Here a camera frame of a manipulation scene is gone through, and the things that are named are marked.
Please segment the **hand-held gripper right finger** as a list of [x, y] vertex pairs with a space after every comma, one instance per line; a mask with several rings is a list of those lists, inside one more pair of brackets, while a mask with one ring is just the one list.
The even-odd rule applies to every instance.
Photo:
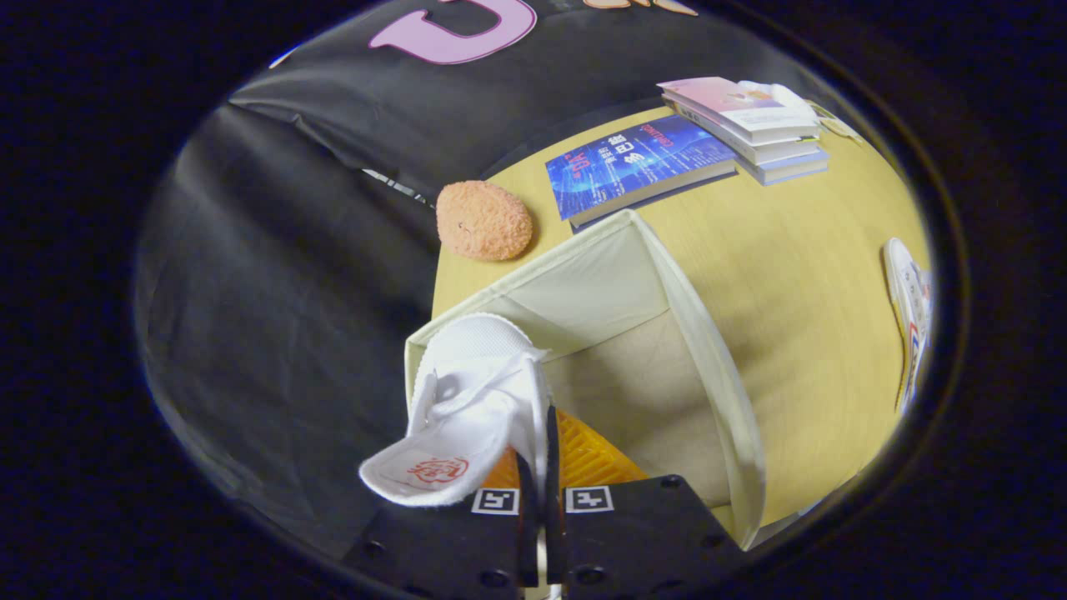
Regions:
[[546, 582], [558, 599], [686, 599], [744, 570], [744, 552], [678, 474], [649, 476], [552, 407]]

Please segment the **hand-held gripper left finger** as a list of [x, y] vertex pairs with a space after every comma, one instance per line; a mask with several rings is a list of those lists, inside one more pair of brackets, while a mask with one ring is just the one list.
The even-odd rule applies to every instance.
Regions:
[[515, 487], [481, 487], [446, 507], [378, 502], [343, 565], [424, 599], [523, 599], [539, 585], [539, 506], [529, 465]]

